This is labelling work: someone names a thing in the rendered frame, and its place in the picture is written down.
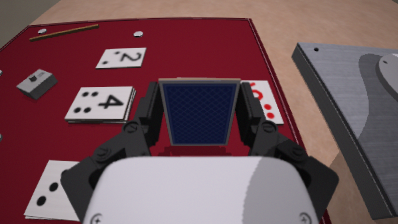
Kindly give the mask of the dark red card cloth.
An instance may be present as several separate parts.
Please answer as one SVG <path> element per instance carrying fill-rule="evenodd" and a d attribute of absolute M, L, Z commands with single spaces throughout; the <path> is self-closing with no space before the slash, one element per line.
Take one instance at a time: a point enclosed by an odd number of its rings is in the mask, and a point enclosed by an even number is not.
<path fill-rule="evenodd" d="M 55 32 L 99 28 L 30 42 Z M 39 34 L 38 31 L 47 32 Z M 134 37 L 135 32 L 143 36 Z M 146 48 L 141 68 L 95 69 L 106 49 Z M 42 69 L 58 82 L 37 100 L 16 87 Z M 80 162 L 123 124 L 68 123 L 65 116 L 81 87 L 133 86 L 133 120 L 150 81 L 158 78 L 268 80 L 294 141 L 276 89 L 247 20 L 174 19 L 94 22 L 29 27 L 0 52 L 0 224 L 81 224 L 25 219 L 25 210 L 49 160 Z M 236 118 L 228 146 L 171 146 L 163 113 L 152 156 L 248 156 Z"/>

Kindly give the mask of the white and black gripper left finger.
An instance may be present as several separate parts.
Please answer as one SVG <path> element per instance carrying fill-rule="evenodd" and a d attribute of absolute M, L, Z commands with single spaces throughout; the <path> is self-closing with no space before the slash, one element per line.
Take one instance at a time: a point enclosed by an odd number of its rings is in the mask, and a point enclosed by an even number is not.
<path fill-rule="evenodd" d="M 92 156 L 63 173 L 61 185 L 81 224 L 96 184 L 107 166 L 120 159 L 151 155 L 148 148 L 159 140 L 163 113 L 159 83 L 150 82 L 145 97 L 140 98 L 133 120 L 122 125 L 122 132 L 98 146 Z"/>

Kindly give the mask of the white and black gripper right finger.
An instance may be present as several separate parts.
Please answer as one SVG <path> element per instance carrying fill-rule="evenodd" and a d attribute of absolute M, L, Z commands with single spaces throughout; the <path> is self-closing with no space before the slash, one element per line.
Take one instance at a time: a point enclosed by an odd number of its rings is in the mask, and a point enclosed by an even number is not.
<path fill-rule="evenodd" d="M 303 147 L 278 132 L 276 123 L 266 120 L 250 82 L 240 84 L 235 113 L 241 142 L 250 147 L 248 156 L 279 158 L 293 165 L 303 180 L 320 223 L 339 183 L 337 173 L 308 156 Z"/>

